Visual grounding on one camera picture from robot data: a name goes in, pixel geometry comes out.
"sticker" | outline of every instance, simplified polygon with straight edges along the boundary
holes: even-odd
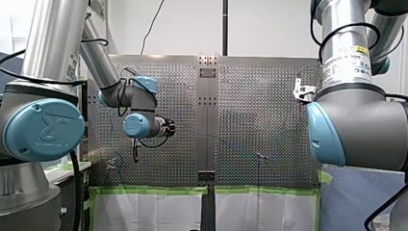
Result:
[[[342,49],[323,65],[324,78],[371,78],[368,51],[362,46]]]
[[[366,56],[369,55],[369,50],[364,46],[349,46],[339,49],[340,52],[359,52]]]
[[[66,81],[74,81],[76,79],[75,76],[75,70],[76,70],[76,65],[77,65],[77,60],[78,58],[74,55],[69,56],[69,62],[68,62],[68,70],[66,72]]]

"wire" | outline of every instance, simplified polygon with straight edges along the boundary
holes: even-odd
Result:
[[[408,95],[386,93],[385,96],[387,98],[399,98],[399,99],[404,99],[405,101],[408,101]]]
[[[133,149],[132,149],[132,156],[133,156],[133,161],[135,164],[138,163],[138,140],[133,139]]]
[[[81,42],[85,43],[85,42],[96,42],[96,41],[103,41],[105,42],[103,44],[103,46],[108,46],[109,45],[109,41],[104,39],[104,38],[94,38],[94,39],[82,39]]]
[[[314,30],[314,23],[315,23],[315,16],[316,16],[316,10],[318,9],[318,4],[312,6],[312,14],[310,16],[310,32],[313,41],[318,45],[321,46],[321,43],[318,41],[318,39],[315,36],[315,30]]]
[[[136,74],[138,74],[134,69],[132,69],[132,68],[130,68],[130,67],[125,67],[125,68],[123,68],[122,69],[122,71],[123,70],[126,70],[127,72],[129,72],[129,73],[131,73],[131,74],[133,74],[133,75],[136,75]],[[154,105],[155,105],[155,107],[157,107],[157,98],[156,98],[156,95],[154,94],[154,92],[152,92],[150,89],[148,89],[145,85],[143,85],[139,80],[137,80],[137,79],[129,79],[129,85],[130,85],[130,82],[132,82],[132,81],[135,81],[139,86],[141,86],[144,90],[146,90],[149,94],[150,94],[150,96],[153,98],[153,101],[154,101]]]
[[[74,181],[75,181],[75,215],[74,215],[74,224],[72,226],[73,231],[78,231],[81,221],[82,213],[82,180],[81,172],[79,170],[78,159],[74,150],[69,153],[72,161],[72,168],[74,170]]]
[[[168,140],[168,137],[166,137],[163,142],[161,142],[161,143],[159,143],[159,144],[157,144],[157,145],[147,145],[146,143],[144,143],[144,142],[141,141],[141,140],[139,140],[139,142],[140,142],[140,144],[141,144],[143,147],[156,148],[156,147],[160,147],[160,146],[162,146],[163,144],[165,144],[165,143],[167,142],[167,140]]]
[[[339,33],[342,29],[347,28],[347,27],[353,27],[353,26],[364,26],[364,27],[368,27],[370,29],[372,29],[375,34],[377,35],[376,41],[374,42],[374,44],[372,44],[369,49],[372,49],[374,46],[376,46],[378,44],[378,42],[380,41],[381,38],[381,32],[380,30],[378,30],[378,28],[376,28],[374,25],[369,24],[367,22],[356,22],[356,23],[350,23],[350,24],[346,24],[344,26],[341,26],[339,28],[337,28],[336,30],[330,32],[326,38],[323,40],[323,42],[321,43],[320,49],[319,49],[319,61],[322,64],[323,62],[323,49],[325,44],[331,39],[333,38],[337,33]]]
[[[123,80],[124,80],[124,84],[123,84],[123,86],[120,87],[120,89],[117,91],[117,95],[116,95],[117,101],[119,102],[119,105],[117,106],[117,115],[118,115],[119,117],[125,116],[127,110],[129,109],[129,107],[126,107],[126,108],[125,108],[125,111],[123,111],[123,113],[120,111],[120,107],[123,106],[123,105],[122,105],[122,101],[123,101],[123,98],[124,98],[124,96],[125,96],[125,92],[126,92],[126,88],[127,88],[126,78],[120,78],[120,81],[123,81]]]
[[[384,204],[382,204],[378,209],[376,209],[369,217],[364,221],[364,227],[367,231],[370,231],[369,225],[370,223],[381,214],[384,210],[386,210],[390,205],[392,205],[396,200],[402,197],[408,191],[408,184],[406,184],[402,189],[400,189],[396,194],[394,194],[389,200],[387,200]]]
[[[375,57],[374,59],[371,59],[371,60],[373,61],[373,60],[382,59],[382,58],[384,58],[384,57],[387,57],[388,55],[390,55],[390,54],[393,53],[394,51],[396,51],[396,49],[399,47],[399,45],[400,45],[400,44],[402,43],[402,41],[404,40],[404,35],[405,35],[405,28],[404,28],[404,26],[402,26],[402,27],[401,27],[401,37],[399,38],[399,41],[396,43],[395,47],[394,47],[393,49],[391,49],[389,52],[385,53],[384,55],[379,56],[379,57]]]
[[[147,39],[147,37],[150,35],[150,32],[151,32],[152,29],[153,29],[154,22],[156,21],[156,18],[157,18],[157,16],[159,15],[159,12],[160,12],[160,10],[162,9],[162,5],[163,5],[164,2],[165,2],[165,0],[162,0],[162,2],[160,3],[159,9],[156,11],[156,14],[154,15],[153,20],[152,20],[152,22],[151,22],[151,24],[150,24],[149,31],[148,31],[147,34],[144,36],[143,45],[141,46],[141,51],[140,51],[140,54],[141,54],[141,55],[143,54],[143,51],[144,51],[144,46],[145,46],[145,44],[146,44],[146,39]]]
[[[12,71],[7,70],[6,68],[4,68],[3,66],[1,66],[4,62],[15,58],[19,55],[22,55],[25,53],[25,49],[24,50],[20,50],[17,51],[15,53],[12,53],[10,55],[7,55],[6,57],[4,57],[3,59],[0,60],[0,71],[8,74],[12,77],[18,78],[18,79],[22,79],[22,80],[26,80],[26,81],[30,81],[32,83],[36,83],[36,84],[56,84],[56,85],[71,85],[71,86],[78,86],[78,85],[83,85],[85,84],[85,80],[77,80],[77,81],[55,81],[55,80],[48,80],[48,79],[39,79],[33,76],[28,76],[28,75],[22,75],[22,74],[17,74],[14,73]]]

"blue joint cap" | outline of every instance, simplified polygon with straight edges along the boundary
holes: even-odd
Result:
[[[109,107],[109,105],[105,102],[105,98],[103,97],[102,91],[98,92],[98,101],[104,107]]]
[[[312,154],[321,163],[343,167],[343,146],[329,116],[316,102],[309,104],[307,111]]]
[[[390,57],[387,57],[387,60],[385,61],[385,63],[383,64],[383,66],[381,67],[380,71],[378,72],[378,74],[385,74],[388,72],[388,70],[390,69]]]
[[[84,136],[78,109],[62,99],[41,99],[17,111],[7,122],[3,143],[10,155],[28,162],[60,159]]]
[[[123,121],[123,130],[129,138],[143,139],[150,134],[150,124],[144,115],[130,114]]]
[[[148,90],[150,90],[150,92],[157,93],[157,81],[152,77],[137,76],[134,77],[134,79],[137,80],[142,85],[144,85]],[[133,81],[133,85],[144,90],[144,88],[141,85],[139,85],[136,81]]]

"metal pole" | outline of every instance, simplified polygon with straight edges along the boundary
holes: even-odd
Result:
[[[228,56],[228,0],[223,0],[222,8],[222,56]]]
[[[92,21],[87,20],[83,39],[98,38],[98,33]],[[93,79],[100,89],[111,87],[119,82],[115,66],[102,42],[83,42],[81,43],[80,51]]]
[[[57,81],[76,78],[87,1],[38,0],[22,74]],[[70,92],[71,87],[53,85]]]

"white label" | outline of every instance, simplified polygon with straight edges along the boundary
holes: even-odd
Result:
[[[68,69],[66,71],[66,81],[74,81],[76,79],[75,70],[78,58],[75,55],[69,56]]]
[[[328,59],[323,66],[324,78],[360,77],[370,78],[370,58],[358,51],[345,51]]]

